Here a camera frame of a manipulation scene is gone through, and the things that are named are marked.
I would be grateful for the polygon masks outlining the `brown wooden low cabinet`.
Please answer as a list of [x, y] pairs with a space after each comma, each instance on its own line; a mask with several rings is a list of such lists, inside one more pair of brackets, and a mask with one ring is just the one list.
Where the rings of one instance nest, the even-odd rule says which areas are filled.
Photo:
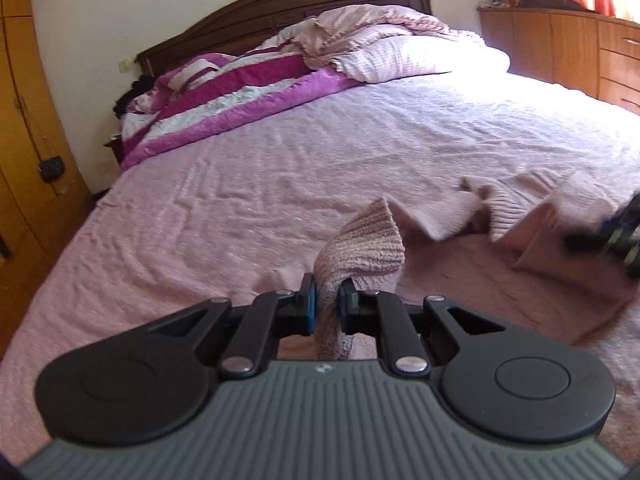
[[482, 37], [509, 55], [512, 74], [639, 113], [637, 23], [567, 10], [480, 8], [478, 13]]

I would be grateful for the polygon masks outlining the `dark wooden headboard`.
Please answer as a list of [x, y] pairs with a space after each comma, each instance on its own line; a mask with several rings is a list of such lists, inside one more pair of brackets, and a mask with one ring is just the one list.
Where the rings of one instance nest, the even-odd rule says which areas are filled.
[[202, 53], [242, 54], [281, 29], [350, 4], [397, 4], [424, 14], [431, 0], [236, 0], [198, 21], [185, 32], [137, 54], [142, 73], [157, 77]]

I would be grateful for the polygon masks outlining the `pink ruffled blanket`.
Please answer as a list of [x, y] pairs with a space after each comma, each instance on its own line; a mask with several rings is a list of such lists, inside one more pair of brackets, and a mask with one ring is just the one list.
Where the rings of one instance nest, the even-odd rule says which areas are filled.
[[366, 84], [446, 73], [503, 74], [511, 65], [506, 52], [489, 47], [475, 32], [406, 6], [341, 6], [262, 44], [300, 53], [311, 70], [329, 67]]

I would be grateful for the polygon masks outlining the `pink cable-knit cardigan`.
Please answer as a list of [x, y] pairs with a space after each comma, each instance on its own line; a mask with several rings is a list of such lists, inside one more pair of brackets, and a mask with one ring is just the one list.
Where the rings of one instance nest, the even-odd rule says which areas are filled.
[[381, 197], [361, 209], [314, 262], [322, 359], [372, 356], [346, 336], [335, 300], [342, 281], [411, 300], [444, 295], [537, 333], [596, 352], [617, 398], [602, 438], [639, 456], [639, 284], [603, 252], [578, 254], [563, 236], [615, 209], [586, 174], [533, 170], [505, 179], [465, 178], [434, 200], [407, 207]]

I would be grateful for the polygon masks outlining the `black clothes pile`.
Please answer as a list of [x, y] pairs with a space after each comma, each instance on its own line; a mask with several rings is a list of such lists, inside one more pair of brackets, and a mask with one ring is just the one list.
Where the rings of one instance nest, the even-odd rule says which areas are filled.
[[116, 102], [113, 107], [114, 115], [120, 119], [126, 113], [127, 106], [138, 96], [142, 96], [146, 92], [153, 89], [155, 78], [148, 75], [141, 75], [135, 80], [129, 90], [127, 90]]

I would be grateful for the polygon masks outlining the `yellow wooden wardrobe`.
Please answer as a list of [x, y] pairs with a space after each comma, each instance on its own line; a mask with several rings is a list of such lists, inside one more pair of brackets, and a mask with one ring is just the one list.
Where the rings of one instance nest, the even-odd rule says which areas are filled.
[[[51, 184], [40, 160], [64, 159]], [[58, 119], [40, 60], [32, 0], [1, 0], [1, 173], [29, 229], [58, 258], [91, 209], [91, 197]]]

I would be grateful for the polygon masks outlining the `pink floral bed sheet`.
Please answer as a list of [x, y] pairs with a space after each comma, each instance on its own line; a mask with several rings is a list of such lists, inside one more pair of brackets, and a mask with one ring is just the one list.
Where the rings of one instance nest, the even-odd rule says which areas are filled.
[[462, 184], [552, 171], [613, 203], [639, 186], [639, 118], [557, 84], [431, 75], [367, 84], [125, 171], [40, 287], [1, 364], [1, 449], [48, 443], [34, 402], [57, 356], [212, 297], [295, 288], [377, 198], [408, 208]]

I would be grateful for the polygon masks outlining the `magenta white striped quilt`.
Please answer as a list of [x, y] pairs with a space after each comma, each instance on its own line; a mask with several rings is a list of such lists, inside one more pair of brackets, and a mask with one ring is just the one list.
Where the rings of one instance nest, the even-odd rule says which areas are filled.
[[331, 67], [311, 70], [290, 44], [239, 56], [207, 53], [155, 79], [120, 120], [127, 170], [181, 148], [358, 84]]

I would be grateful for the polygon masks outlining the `dark wooden nightstand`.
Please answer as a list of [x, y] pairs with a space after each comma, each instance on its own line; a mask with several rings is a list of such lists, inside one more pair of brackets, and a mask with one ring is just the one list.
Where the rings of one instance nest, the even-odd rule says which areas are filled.
[[108, 148], [114, 155], [116, 162], [121, 165], [125, 159], [124, 144], [122, 143], [122, 136], [120, 134], [114, 134], [110, 137], [104, 146]]

